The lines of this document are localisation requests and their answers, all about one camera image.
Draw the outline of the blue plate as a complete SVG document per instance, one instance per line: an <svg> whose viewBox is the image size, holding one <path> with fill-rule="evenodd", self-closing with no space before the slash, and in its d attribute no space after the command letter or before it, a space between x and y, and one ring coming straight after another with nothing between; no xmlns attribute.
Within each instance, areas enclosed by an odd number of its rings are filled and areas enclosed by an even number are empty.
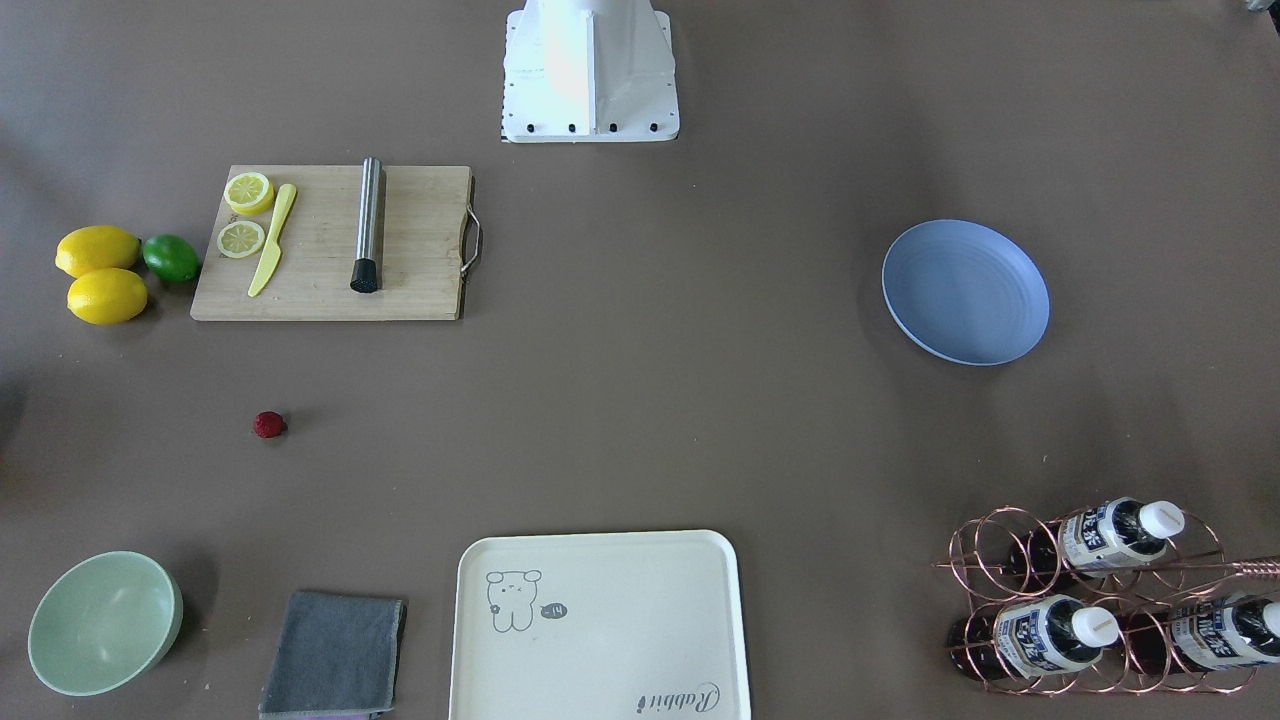
<svg viewBox="0 0 1280 720"><path fill-rule="evenodd" d="M1050 325L1041 269L1018 243L975 222L936 219L904 231L884 254L879 284L896 327L950 363L1016 361Z"/></svg>

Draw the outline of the red strawberry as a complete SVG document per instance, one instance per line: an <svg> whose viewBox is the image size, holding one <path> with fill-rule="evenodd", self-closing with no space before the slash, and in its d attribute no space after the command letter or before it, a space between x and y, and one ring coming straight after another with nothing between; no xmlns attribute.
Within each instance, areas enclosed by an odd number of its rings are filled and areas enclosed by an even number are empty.
<svg viewBox="0 0 1280 720"><path fill-rule="evenodd" d="M253 433L261 439L273 439L282 436L288 425L283 415L275 411L262 411L253 418Z"/></svg>

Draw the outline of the wooden cutting board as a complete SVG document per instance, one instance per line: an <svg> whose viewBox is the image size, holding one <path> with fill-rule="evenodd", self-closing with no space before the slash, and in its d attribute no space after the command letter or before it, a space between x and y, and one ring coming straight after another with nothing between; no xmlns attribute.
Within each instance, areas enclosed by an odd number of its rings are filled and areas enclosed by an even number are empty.
<svg viewBox="0 0 1280 720"><path fill-rule="evenodd" d="M387 167L381 286L349 287L355 268L361 169L357 165L257 165L297 199L282 229L282 260L261 295L247 290L259 260L207 247L191 316L198 322L430 322L462 313L465 273L477 260L467 241L474 173L468 167Z"/></svg>

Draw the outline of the cream rabbit tray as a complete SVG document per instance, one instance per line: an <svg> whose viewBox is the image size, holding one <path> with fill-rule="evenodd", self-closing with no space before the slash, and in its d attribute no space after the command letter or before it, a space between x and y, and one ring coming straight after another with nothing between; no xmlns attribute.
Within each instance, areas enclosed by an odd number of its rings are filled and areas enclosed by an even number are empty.
<svg viewBox="0 0 1280 720"><path fill-rule="evenodd" d="M457 570L452 719L749 719L718 532L479 539Z"/></svg>

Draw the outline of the steel muddler black tip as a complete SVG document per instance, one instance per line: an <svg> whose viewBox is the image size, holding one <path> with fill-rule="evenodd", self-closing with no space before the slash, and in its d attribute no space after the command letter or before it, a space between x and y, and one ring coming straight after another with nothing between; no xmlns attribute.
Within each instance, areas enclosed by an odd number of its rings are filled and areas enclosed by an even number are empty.
<svg viewBox="0 0 1280 720"><path fill-rule="evenodd" d="M385 206L385 172L376 156L367 156L361 165L355 264L349 287L357 293L374 293L381 288L381 237Z"/></svg>

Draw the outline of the lemon slice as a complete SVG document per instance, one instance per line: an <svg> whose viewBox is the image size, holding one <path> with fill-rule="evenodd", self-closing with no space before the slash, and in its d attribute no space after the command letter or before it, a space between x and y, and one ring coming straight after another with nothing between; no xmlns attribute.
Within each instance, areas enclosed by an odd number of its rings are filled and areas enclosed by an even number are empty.
<svg viewBox="0 0 1280 720"><path fill-rule="evenodd" d="M237 220L224 225L215 238L220 255L243 259L259 252L266 241L266 231L256 222Z"/></svg>

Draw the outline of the grey folded cloth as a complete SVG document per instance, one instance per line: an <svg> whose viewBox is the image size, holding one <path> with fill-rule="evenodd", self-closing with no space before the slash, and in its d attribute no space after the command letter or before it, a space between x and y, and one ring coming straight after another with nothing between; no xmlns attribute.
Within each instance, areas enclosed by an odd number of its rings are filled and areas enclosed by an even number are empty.
<svg viewBox="0 0 1280 720"><path fill-rule="evenodd" d="M376 719L394 708L402 600L296 591L261 719Z"/></svg>

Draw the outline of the lemon half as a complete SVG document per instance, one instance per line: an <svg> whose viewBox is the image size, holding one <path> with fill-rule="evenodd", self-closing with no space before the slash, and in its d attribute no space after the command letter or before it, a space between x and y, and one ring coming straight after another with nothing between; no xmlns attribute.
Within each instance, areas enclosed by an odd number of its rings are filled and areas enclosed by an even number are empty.
<svg viewBox="0 0 1280 720"><path fill-rule="evenodd" d="M223 201L232 213L252 217L266 211L275 200L276 191L271 181L261 172L242 172L225 183Z"/></svg>

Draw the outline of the green lime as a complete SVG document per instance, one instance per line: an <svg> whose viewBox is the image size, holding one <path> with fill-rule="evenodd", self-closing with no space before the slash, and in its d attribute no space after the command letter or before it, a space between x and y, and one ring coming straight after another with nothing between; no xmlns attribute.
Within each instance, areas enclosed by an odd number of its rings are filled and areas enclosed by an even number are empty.
<svg viewBox="0 0 1280 720"><path fill-rule="evenodd" d="M161 281L186 283L195 281L201 260L195 249L177 234L156 234L141 243L145 265Z"/></svg>

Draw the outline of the lower drink bottle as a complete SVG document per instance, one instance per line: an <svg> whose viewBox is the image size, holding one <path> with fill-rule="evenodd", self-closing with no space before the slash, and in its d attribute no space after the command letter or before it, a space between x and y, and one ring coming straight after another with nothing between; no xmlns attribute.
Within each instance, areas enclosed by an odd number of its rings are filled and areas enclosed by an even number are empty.
<svg viewBox="0 0 1280 720"><path fill-rule="evenodd" d="M960 619L943 647L954 666L977 682L1033 682L1096 665L1120 634L1107 609L1051 594Z"/></svg>
<svg viewBox="0 0 1280 720"><path fill-rule="evenodd" d="M1166 612L1121 620L1135 667L1146 675L1211 673L1279 662L1276 600L1236 592Z"/></svg>

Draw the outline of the top dark drink bottle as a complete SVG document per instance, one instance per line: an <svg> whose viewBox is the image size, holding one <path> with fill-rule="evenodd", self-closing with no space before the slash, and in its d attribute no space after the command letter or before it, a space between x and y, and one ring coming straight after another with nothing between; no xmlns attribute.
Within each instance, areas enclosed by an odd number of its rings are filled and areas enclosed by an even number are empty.
<svg viewBox="0 0 1280 720"><path fill-rule="evenodd" d="M1038 588L1105 578L1161 559L1185 528L1185 512L1171 501L1112 498L1015 539L1005 571Z"/></svg>

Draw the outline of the lower yellow lemon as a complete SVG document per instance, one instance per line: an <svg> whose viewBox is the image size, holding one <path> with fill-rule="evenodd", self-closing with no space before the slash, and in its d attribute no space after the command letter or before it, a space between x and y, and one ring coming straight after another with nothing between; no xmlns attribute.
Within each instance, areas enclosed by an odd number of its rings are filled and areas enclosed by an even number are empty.
<svg viewBox="0 0 1280 720"><path fill-rule="evenodd" d="M67 293L69 311L95 325L128 322L148 304L143 279L132 270L104 268L73 281Z"/></svg>

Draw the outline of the yellow lemon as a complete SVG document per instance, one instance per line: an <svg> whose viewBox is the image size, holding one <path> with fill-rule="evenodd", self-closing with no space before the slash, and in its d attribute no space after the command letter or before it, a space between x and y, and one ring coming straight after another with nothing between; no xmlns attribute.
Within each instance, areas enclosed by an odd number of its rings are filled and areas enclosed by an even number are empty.
<svg viewBox="0 0 1280 720"><path fill-rule="evenodd" d="M67 293L69 311L95 325L128 322L148 304L143 279L132 270L104 268L73 281Z"/></svg>
<svg viewBox="0 0 1280 720"><path fill-rule="evenodd" d="M131 269L141 254L141 241L115 225L87 225L65 234L54 264L72 278L101 269Z"/></svg>

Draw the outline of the upper yellow lemon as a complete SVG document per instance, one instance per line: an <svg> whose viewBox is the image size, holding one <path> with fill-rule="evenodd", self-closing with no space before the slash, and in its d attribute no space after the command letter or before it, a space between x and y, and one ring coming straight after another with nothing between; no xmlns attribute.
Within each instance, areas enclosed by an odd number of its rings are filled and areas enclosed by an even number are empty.
<svg viewBox="0 0 1280 720"><path fill-rule="evenodd" d="M87 225L65 234L54 264L72 278L101 269L131 269L141 254L141 241L115 225Z"/></svg>

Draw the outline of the green bowl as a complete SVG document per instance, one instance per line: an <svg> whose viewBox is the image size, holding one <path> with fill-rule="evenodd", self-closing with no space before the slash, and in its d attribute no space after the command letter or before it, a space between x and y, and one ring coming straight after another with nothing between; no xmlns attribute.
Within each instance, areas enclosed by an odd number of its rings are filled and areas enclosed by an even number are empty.
<svg viewBox="0 0 1280 720"><path fill-rule="evenodd" d="M59 577L31 619L35 675L73 697L102 694L155 667L183 620L180 588L151 557L109 551Z"/></svg>

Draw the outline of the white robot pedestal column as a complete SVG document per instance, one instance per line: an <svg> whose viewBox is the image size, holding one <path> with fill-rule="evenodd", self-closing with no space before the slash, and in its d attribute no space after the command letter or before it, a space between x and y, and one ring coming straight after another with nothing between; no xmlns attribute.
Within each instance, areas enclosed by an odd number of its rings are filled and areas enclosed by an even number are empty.
<svg viewBox="0 0 1280 720"><path fill-rule="evenodd" d="M649 1L527 1L506 18L500 138L640 143L678 137L671 18Z"/></svg>

